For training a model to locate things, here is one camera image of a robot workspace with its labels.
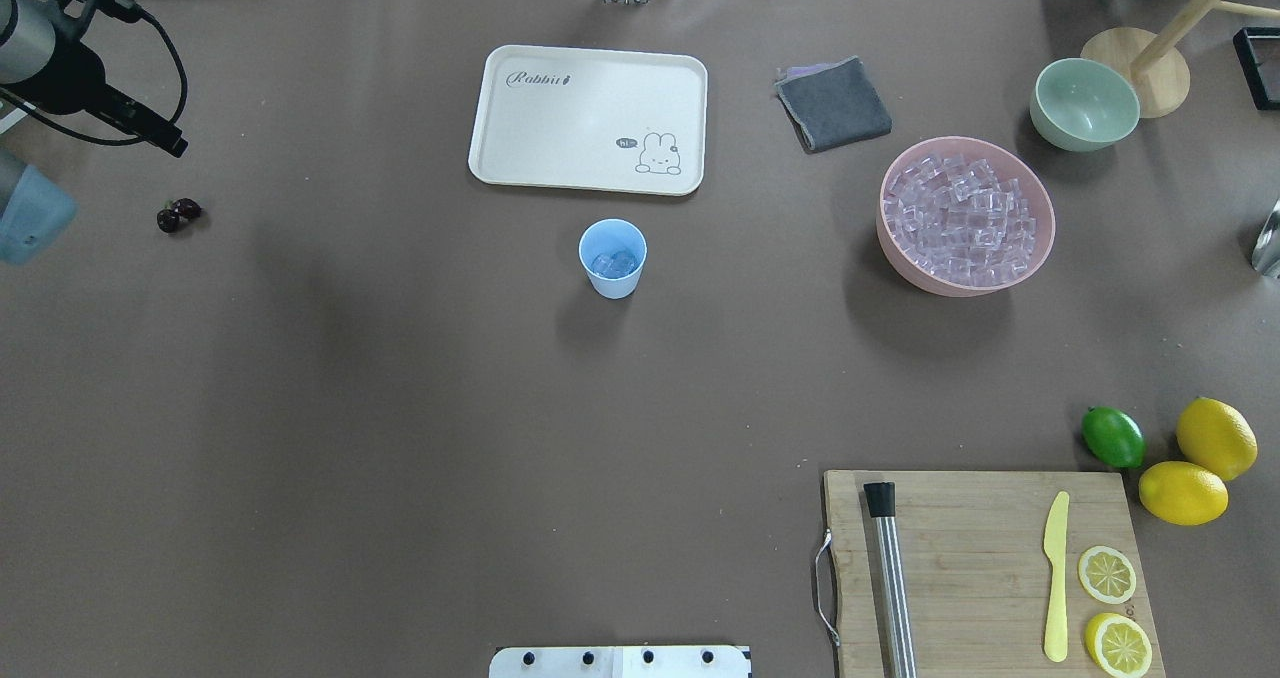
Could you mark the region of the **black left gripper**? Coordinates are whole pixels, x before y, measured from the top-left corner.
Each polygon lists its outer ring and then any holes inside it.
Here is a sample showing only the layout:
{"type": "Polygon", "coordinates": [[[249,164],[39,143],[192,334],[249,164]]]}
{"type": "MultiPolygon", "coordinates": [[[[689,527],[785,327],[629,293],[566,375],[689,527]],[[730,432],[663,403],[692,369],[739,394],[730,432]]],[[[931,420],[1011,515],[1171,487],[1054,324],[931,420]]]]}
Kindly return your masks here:
{"type": "Polygon", "coordinates": [[[141,19],[134,0],[3,0],[4,90],[58,116],[95,107],[95,116],[115,130],[182,157],[188,142],[175,119],[108,84],[102,60],[82,43],[99,12],[141,19]]]}

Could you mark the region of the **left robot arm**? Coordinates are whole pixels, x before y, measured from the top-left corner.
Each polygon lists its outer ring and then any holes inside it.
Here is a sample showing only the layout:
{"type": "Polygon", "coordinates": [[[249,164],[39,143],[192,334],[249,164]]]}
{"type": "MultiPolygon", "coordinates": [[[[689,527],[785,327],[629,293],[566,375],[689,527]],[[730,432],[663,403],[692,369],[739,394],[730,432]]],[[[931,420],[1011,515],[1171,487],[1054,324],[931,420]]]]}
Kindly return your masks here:
{"type": "MultiPolygon", "coordinates": [[[[136,0],[1,0],[3,101],[22,114],[70,136],[102,146],[148,142],[182,157],[183,116],[189,81],[173,40],[136,0]],[[97,13],[125,23],[143,20],[165,43],[179,78],[172,116],[109,84],[99,54],[83,43],[97,13]]],[[[76,217],[78,205],[35,164],[4,148],[1,154],[1,258],[23,265],[40,255],[76,217]]]]}

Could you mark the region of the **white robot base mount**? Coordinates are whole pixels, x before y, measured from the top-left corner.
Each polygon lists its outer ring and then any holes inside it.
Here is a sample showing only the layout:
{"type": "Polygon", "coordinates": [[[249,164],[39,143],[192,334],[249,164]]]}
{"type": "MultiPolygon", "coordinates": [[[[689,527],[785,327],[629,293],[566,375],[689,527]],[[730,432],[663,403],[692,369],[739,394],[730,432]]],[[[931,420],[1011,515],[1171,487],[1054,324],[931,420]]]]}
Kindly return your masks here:
{"type": "Polygon", "coordinates": [[[751,677],[750,649],[733,645],[506,647],[489,677],[751,677]]]}

